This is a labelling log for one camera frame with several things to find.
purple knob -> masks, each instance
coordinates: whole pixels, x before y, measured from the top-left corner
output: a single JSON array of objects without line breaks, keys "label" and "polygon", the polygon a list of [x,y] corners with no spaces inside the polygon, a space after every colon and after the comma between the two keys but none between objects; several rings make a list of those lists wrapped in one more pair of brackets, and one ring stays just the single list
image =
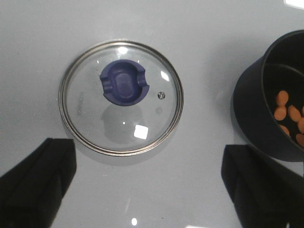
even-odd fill
[{"label": "purple knob", "polygon": [[120,106],[137,104],[147,95],[145,69],[139,63],[121,59],[108,64],[100,74],[104,96]]}]

black pot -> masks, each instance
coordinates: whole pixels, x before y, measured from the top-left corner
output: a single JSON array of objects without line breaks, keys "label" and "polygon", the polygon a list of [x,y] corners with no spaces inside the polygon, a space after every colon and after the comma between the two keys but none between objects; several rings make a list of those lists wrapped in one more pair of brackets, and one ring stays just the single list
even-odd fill
[{"label": "black pot", "polygon": [[[276,95],[289,93],[286,107],[304,105],[304,30],[288,33],[276,40],[264,56],[239,78],[234,90],[233,107],[245,136],[264,153],[289,162],[304,161],[304,150],[295,142],[297,124],[285,118],[276,121]],[[279,124],[287,126],[286,135]]]}]

white surface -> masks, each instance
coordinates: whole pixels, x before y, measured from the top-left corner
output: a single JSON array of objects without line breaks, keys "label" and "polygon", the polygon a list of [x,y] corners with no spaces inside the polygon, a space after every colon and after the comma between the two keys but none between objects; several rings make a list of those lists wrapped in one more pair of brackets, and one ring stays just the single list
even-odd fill
[{"label": "white surface", "polygon": [[[185,105],[155,150],[108,157],[79,143],[77,173],[52,228],[240,228],[220,176],[225,144],[244,143],[230,99],[240,74],[304,11],[280,0],[0,1],[0,175],[46,137],[70,137],[57,90],[93,44],[127,38],[163,53]],[[287,163],[298,173],[303,164]]]}]

glass lid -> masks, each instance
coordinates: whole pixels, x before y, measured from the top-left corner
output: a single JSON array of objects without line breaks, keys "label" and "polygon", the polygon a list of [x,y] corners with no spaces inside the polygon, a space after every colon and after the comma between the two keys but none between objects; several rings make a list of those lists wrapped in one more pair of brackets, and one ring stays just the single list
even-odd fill
[{"label": "glass lid", "polygon": [[74,61],[60,85],[59,108],[69,131],[88,148],[135,155],[156,147],[176,127],[183,90],[158,51],[115,40]]}]

